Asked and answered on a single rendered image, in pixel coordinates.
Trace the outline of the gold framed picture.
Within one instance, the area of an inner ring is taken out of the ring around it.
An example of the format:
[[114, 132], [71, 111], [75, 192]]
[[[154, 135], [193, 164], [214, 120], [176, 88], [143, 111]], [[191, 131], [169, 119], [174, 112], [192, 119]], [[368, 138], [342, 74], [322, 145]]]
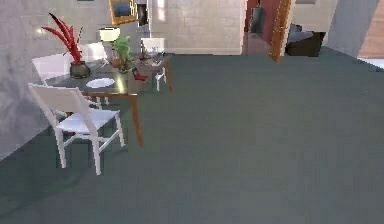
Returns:
[[108, 0], [113, 25], [135, 22], [137, 10], [134, 0]]

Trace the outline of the white chair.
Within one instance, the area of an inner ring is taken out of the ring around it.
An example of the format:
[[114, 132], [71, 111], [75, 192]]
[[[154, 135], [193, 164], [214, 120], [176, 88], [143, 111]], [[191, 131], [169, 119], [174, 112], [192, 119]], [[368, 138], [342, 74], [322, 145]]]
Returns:
[[144, 42], [150, 58], [142, 61], [145, 65], [150, 67], [158, 67], [155, 72], [154, 79], [156, 80], [156, 90], [160, 90], [160, 80], [163, 79], [166, 82], [165, 67], [162, 66], [162, 61], [157, 60], [157, 56], [163, 56], [165, 53], [165, 39], [164, 38], [142, 38], [141, 42]]
[[[28, 88], [51, 124], [57, 142], [61, 167], [66, 167], [65, 147], [75, 139], [92, 144], [95, 172], [101, 174], [101, 152], [116, 138], [124, 146], [119, 110], [93, 109], [78, 88], [54, 87], [29, 83]], [[117, 130], [102, 137], [98, 130], [112, 119]]]
[[[41, 78], [44, 85], [47, 84], [47, 80], [57, 77], [64, 77], [70, 73], [70, 63], [72, 58], [64, 56], [63, 54], [55, 54], [50, 56], [33, 58], [32, 63]], [[91, 68], [101, 68], [108, 64], [107, 59], [101, 58], [89, 62]], [[96, 106], [98, 109], [102, 109], [100, 97], [96, 97], [96, 102], [91, 100], [91, 97], [86, 97], [90, 105]]]

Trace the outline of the brown wooden room door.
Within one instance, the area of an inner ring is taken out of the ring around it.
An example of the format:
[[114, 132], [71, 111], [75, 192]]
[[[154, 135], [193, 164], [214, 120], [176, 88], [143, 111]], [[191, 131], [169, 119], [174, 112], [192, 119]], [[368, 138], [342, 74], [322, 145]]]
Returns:
[[287, 29], [290, 6], [291, 0], [280, 0], [276, 12], [276, 18], [272, 32], [271, 48], [269, 51], [269, 56], [276, 63], [279, 63], [281, 58], [281, 48], [284, 41], [285, 31]]

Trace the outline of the white lamp shade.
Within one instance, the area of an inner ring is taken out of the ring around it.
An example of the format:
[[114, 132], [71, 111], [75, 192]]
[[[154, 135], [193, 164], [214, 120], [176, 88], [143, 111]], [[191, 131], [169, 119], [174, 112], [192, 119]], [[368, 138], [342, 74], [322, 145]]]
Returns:
[[120, 29], [118, 27], [104, 27], [99, 30], [101, 41], [112, 42], [115, 41], [119, 35]]

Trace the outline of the green house plant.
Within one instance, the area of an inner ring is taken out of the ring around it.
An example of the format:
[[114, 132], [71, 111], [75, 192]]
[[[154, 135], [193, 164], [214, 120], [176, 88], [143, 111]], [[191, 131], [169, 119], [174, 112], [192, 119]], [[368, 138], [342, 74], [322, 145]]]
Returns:
[[111, 63], [112, 66], [118, 68], [119, 72], [122, 74], [130, 71], [132, 56], [129, 42], [129, 36], [119, 36], [112, 42], [112, 50], [117, 56], [112, 59]]

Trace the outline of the white plate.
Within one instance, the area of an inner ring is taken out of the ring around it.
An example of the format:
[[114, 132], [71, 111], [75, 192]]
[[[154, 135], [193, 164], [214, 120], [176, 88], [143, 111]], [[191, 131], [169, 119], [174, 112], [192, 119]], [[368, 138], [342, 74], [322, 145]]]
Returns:
[[98, 78], [87, 82], [86, 86], [88, 88], [105, 88], [113, 85], [114, 83], [115, 80], [111, 78]]

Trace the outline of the dark candle holder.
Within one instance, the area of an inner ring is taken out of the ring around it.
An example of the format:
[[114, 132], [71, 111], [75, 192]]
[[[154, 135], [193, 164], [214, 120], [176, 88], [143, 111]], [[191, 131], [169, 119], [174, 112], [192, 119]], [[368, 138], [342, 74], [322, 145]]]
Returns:
[[144, 61], [144, 60], [148, 60], [149, 58], [150, 58], [150, 56], [147, 53], [144, 42], [141, 42], [141, 55], [140, 55], [139, 59], [141, 61]]

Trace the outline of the black sofa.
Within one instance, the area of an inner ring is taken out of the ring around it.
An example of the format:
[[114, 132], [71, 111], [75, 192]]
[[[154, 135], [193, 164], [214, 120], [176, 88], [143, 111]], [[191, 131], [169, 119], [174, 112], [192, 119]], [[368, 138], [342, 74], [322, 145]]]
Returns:
[[289, 56], [317, 57], [325, 32], [304, 31], [301, 25], [290, 24], [285, 53]]

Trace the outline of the brown wooden dining table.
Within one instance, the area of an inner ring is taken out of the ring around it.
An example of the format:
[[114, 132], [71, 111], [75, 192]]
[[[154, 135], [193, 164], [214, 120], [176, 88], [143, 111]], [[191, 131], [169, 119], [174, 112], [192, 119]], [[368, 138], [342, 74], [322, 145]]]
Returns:
[[[168, 85], [169, 91], [172, 91], [169, 77], [171, 55], [157, 56], [156, 59], [162, 61], [162, 66], [165, 67], [166, 84]], [[132, 119], [134, 121], [136, 138], [139, 145], [142, 146], [143, 138], [139, 125], [137, 98], [138, 95], [142, 94], [145, 90], [152, 90], [154, 88], [154, 82], [156, 81], [154, 75], [158, 67], [147, 66], [142, 61], [134, 64], [133, 67], [136, 67], [141, 75], [146, 75], [148, 78], [145, 81], [135, 80], [132, 71], [122, 74], [117, 68], [106, 65], [103, 68], [93, 71], [87, 78], [67, 78], [60, 81], [58, 86], [67, 88], [78, 87], [84, 96], [128, 98], [132, 107]], [[115, 83], [105, 88], [88, 88], [86, 86], [87, 82], [98, 78], [111, 78], [115, 80]]]

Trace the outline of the dark framed picture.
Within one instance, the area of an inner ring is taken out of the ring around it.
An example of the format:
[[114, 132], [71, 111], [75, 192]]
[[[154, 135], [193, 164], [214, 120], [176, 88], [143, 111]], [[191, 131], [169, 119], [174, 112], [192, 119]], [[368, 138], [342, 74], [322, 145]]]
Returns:
[[138, 25], [144, 26], [148, 24], [148, 9], [146, 4], [137, 5]]

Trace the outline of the red plant in dark pot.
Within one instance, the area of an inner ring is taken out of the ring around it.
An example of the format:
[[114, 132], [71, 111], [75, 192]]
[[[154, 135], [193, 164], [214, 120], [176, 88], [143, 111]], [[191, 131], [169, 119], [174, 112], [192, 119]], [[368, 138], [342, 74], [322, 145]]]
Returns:
[[61, 40], [67, 49], [67, 52], [71, 55], [72, 61], [70, 62], [70, 77], [74, 79], [83, 79], [90, 76], [90, 68], [86, 65], [86, 62], [82, 59], [82, 51], [79, 48], [80, 36], [75, 38], [74, 28], [68, 26], [63, 20], [59, 19], [53, 13], [49, 16], [57, 25], [58, 29], [42, 26], [42, 29], [55, 35]]

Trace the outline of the dark hanging picture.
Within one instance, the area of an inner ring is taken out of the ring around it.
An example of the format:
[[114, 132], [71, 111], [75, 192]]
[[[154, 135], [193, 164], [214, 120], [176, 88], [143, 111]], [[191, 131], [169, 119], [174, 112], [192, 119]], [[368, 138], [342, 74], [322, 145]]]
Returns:
[[250, 32], [261, 34], [263, 31], [265, 9], [263, 7], [255, 7], [251, 9], [251, 12]]

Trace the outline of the small red object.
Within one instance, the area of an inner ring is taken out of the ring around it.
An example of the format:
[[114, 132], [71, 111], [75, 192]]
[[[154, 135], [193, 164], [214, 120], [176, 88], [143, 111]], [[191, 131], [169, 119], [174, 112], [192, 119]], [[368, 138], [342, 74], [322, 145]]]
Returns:
[[145, 81], [148, 78], [146, 75], [141, 75], [136, 67], [132, 69], [132, 74], [135, 80]]

